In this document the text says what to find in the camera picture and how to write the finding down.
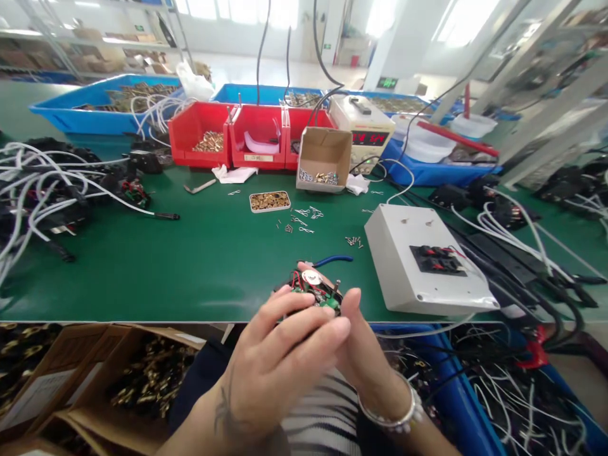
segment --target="white tissue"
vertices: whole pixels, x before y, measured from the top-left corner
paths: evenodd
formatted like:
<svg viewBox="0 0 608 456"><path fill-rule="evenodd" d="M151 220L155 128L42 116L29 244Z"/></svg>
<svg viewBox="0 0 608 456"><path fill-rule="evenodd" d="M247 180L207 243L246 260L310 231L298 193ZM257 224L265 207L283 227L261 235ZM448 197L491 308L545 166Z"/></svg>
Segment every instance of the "white tissue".
<svg viewBox="0 0 608 456"><path fill-rule="evenodd" d="M237 168L232 171L228 171L226 165L221 167L213 168L213 174L220 184L242 184L249 179L253 174L258 173L257 168Z"/></svg>
<svg viewBox="0 0 608 456"><path fill-rule="evenodd" d="M361 174L349 174L348 178L346 179L346 188L357 196L359 196L361 193L367 193L368 187L369 180L367 180Z"/></svg>

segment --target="white label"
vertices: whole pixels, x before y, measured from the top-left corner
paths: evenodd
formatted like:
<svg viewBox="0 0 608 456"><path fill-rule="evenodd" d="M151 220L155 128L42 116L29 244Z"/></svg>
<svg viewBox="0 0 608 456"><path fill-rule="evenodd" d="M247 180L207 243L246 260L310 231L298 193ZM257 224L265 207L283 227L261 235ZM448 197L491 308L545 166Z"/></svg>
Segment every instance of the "white label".
<svg viewBox="0 0 608 456"><path fill-rule="evenodd" d="M245 160L250 162L273 162L274 157L272 155L245 154Z"/></svg>
<svg viewBox="0 0 608 456"><path fill-rule="evenodd" d="M0 422L0 431L36 418L76 369L38 377Z"/></svg>
<svg viewBox="0 0 608 456"><path fill-rule="evenodd" d="M101 366L103 366L102 362L98 362L96 365L93 366L93 368L89 372L89 375L87 375L87 377L82 381L82 383L76 389L76 391L74 391L74 394L72 395L70 400L67 401L66 405L72 405L72 404L74 404L74 402L76 402L76 399L78 399L80 397L80 395L84 392L84 390L86 390L89 383L91 383L92 380L95 378L95 376L101 369Z"/></svg>
<svg viewBox="0 0 608 456"><path fill-rule="evenodd" d="M526 316L526 312L521 310L517 304L511 304L500 309L500 311L510 319L516 319Z"/></svg>
<svg viewBox="0 0 608 456"><path fill-rule="evenodd" d="M189 340L194 343L205 343L206 342L205 339L194 337L194 336L191 336L190 334L176 334L176 336L180 337L182 339Z"/></svg>

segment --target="workbench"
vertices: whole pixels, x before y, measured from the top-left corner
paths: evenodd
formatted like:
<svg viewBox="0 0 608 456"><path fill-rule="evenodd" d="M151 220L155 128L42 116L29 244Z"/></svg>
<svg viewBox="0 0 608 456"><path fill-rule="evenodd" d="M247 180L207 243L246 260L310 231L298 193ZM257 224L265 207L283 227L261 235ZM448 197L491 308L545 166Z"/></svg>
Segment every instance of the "workbench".
<svg viewBox="0 0 608 456"><path fill-rule="evenodd" d="M1 81L0 103L5 109L0 113L0 129L10 137L3 137L3 141L54 136L90 147L103 160L128 152L130 141L126 137L65 137L27 109L36 101L73 88ZM244 184L217 183L195 195L183 188L184 184L192 188L212 178L209 171L191 172L183 167L145 175L142 183L146 190L156 192L151 209L178 213L181 219L157 220L118 204L95 208L91 223L80 228L77 236L59 237L77 257L75 263L63 263L46 246L32 242L5 282L0 320L246 322L274 286L288 279L298 260L316 262L331 255L350 255L354 261L332 262L320 270L330 280L340 279L343 291L355 286L362 289L361 308L368 321L448 321L434 315L390 312L384 306L364 231L370 214L362 210L374 210L394 194L396 190L389 184L371 184L383 195L309 194L295 189L293 174L262 172ZM228 195L237 189L241 192ZM285 232L292 214L289 210L251 212L250 194L278 190L289 193L294 210L314 206L323 212L324 217L316 220L299 217L314 233L301 232L294 223L293 233ZM427 196L432 189L415 191ZM608 276L608 246L599 223L566 213L524 191L516 197L543 216L544 228ZM516 235L533 245L529 229ZM360 236L365 247L350 246L347 236ZM549 256L568 271L589 274L552 241L545 238L545 244ZM608 286L587 290L600 302L600 308L583 309L585 319L607 321ZM477 321L499 319L496 312L476 317Z"/></svg>

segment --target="hand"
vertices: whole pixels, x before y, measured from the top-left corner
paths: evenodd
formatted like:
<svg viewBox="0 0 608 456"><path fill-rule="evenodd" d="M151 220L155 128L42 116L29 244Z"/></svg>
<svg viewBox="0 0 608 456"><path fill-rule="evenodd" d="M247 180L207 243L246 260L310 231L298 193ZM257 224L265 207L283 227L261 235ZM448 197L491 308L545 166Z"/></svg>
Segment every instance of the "hand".
<svg viewBox="0 0 608 456"><path fill-rule="evenodd" d="M300 262L298 269L312 268ZM324 276L323 280L331 284ZM338 350L338 370L355 387L366 408L389 420L401 419L410 408L409 388L386 360L374 331L363 318L360 301L359 288L351 288L342 298L341 314L350 321L350 334Z"/></svg>
<svg viewBox="0 0 608 456"><path fill-rule="evenodd" d="M299 397L336 365L350 322L335 318L329 308L313 307L314 301L314 295L291 293L285 285L244 329L213 387L215 434L225 443L246 445L270 434ZM276 325L296 310L301 311Z"/></svg>

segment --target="white electrical box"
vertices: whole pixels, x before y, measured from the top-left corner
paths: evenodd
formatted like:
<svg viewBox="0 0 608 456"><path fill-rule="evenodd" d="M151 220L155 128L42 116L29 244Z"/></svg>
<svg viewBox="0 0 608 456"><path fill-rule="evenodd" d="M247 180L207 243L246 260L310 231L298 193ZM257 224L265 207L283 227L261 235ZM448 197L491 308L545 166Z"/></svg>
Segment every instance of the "white electrical box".
<svg viewBox="0 0 608 456"><path fill-rule="evenodd" d="M331 97L329 116L340 130L353 134L350 167L369 158L353 174L370 174L378 161L371 157L382 155L395 132L395 123L367 98L354 95Z"/></svg>
<svg viewBox="0 0 608 456"><path fill-rule="evenodd" d="M433 315L500 309L433 209L381 204L365 234L387 309Z"/></svg>

